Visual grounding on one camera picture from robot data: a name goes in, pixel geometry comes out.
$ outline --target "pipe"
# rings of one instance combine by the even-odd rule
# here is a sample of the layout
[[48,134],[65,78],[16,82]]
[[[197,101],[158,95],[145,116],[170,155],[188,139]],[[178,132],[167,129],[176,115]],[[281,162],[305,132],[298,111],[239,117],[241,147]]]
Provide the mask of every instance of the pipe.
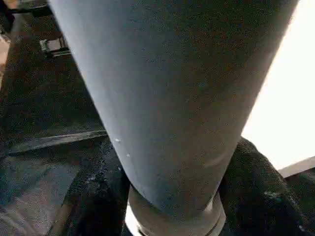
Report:
[[50,3],[134,188],[167,214],[202,211],[296,1]]

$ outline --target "gray metal tube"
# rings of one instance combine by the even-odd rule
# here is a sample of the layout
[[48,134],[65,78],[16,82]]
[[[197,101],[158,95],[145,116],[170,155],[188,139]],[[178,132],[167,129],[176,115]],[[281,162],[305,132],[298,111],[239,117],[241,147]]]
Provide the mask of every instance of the gray metal tube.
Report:
[[51,0],[133,186],[189,216],[214,196],[296,1]]

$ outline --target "dark floor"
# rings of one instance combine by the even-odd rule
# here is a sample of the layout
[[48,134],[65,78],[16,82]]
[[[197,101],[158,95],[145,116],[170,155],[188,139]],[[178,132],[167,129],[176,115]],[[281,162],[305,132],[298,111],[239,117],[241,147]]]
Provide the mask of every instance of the dark floor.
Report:
[[6,147],[104,130],[72,56],[45,58],[39,40],[61,36],[52,16],[17,19],[0,100]]

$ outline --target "black cloth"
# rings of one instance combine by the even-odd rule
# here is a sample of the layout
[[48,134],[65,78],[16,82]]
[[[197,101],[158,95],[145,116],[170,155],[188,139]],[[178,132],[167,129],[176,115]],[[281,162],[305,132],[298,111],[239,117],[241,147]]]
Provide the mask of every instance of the black cloth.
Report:
[[[308,181],[311,189],[314,189],[314,180]],[[290,183],[287,184],[251,142],[241,139],[220,185],[231,231],[242,236],[314,235],[314,213],[306,217],[301,201],[291,188],[295,184]],[[294,188],[301,190],[301,197],[308,190],[301,188],[300,183],[297,185]],[[313,204],[309,201],[303,210],[314,212],[315,195],[309,197]]]

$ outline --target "gray cylindrical pipe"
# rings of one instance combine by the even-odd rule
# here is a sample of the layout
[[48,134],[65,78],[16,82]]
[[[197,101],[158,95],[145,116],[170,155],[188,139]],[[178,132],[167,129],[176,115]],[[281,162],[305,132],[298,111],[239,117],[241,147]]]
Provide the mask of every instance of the gray cylindrical pipe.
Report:
[[214,196],[296,1],[51,0],[127,176],[160,210]]

